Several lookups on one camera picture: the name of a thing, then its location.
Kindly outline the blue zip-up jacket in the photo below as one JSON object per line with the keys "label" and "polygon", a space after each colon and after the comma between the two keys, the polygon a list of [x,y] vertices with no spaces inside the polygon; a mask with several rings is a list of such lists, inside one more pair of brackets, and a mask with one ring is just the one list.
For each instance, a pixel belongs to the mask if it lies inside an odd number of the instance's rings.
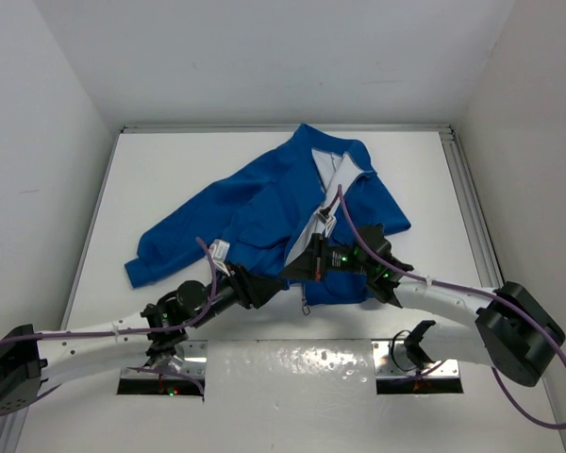
{"label": "blue zip-up jacket", "polygon": [[325,231],[317,211],[331,208],[332,244],[350,244],[351,226],[383,226],[386,235],[411,223],[359,140],[336,138],[308,125],[237,173],[213,182],[141,235],[125,264],[132,287],[169,277],[203,258],[205,244],[229,244],[227,258],[253,274],[276,277],[310,236]]}

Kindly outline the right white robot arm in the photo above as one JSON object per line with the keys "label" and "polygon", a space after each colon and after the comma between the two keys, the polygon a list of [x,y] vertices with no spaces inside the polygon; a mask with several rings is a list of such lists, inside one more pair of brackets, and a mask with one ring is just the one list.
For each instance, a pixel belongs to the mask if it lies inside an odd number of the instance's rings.
{"label": "right white robot arm", "polygon": [[559,325],[520,284],[499,289],[450,289],[408,278],[412,266],[398,260],[380,225],[359,228],[359,240],[332,245],[319,233],[285,265],[281,277],[302,282],[359,275],[373,297],[401,309],[430,313],[393,341],[390,355],[403,371],[422,371],[447,359],[494,367],[511,381],[535,386],[563,344]]}

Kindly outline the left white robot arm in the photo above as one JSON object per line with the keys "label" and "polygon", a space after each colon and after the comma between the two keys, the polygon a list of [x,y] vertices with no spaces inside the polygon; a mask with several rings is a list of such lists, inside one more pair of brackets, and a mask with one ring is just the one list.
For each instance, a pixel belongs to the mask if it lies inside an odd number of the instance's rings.
{"label": "left white robot arm", "polygon": [[45,332],[15,327],[0,340],[0,417],[70,380],[115,368],[153,370],[187,340],[188,328],[235,305],[259,309],[283,288],[278,278],[231,266],[208,285],[187,280],[142,311],[102,325]]}

